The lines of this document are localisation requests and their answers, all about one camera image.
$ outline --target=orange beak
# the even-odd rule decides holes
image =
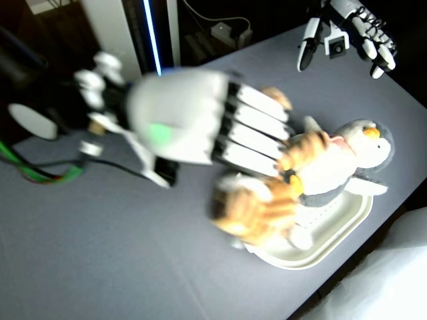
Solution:
[[[367,128],[363,130],[363,133],[373,140],[380,138],[380,132],[377,128]]]

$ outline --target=table surface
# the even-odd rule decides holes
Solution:
[[[101,165],[70,184],[39,186],[0,165],[0,319],[263,319],[291,315],[377,230],[427,176],[427,111],[389,77],[369,77],[354,49],[329,60],[322,47],[296,71],[304,27],[218,59],[207,67],[237,71],[255,87],[285,91],[300,114],[335,130],[357,118],[385,123],[394,160],[375,178],[363,224],[320,264],[285,271],[229,246],[208,220],[220,165],[184,165],[164,190]],[[68,159],[79,135],[19,145],[29,159]],[[105,158],[138,168],[121,137]]]

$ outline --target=green dot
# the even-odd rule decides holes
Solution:
[[[158,144],[168,143],[171,139],[171,127],[154,123],[150,125],[149,132],[153,142]]]

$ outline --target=white tray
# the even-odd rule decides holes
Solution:
[[[245,245],[246,249],[278,268],[301,270],[313,267],[367,218],[373,200],[372,196],[344,191],[324,207],[301,208],[297,223],[312,236],[314,243],[308,250],[296,249],[283,237],[272,239],[262,247]]]

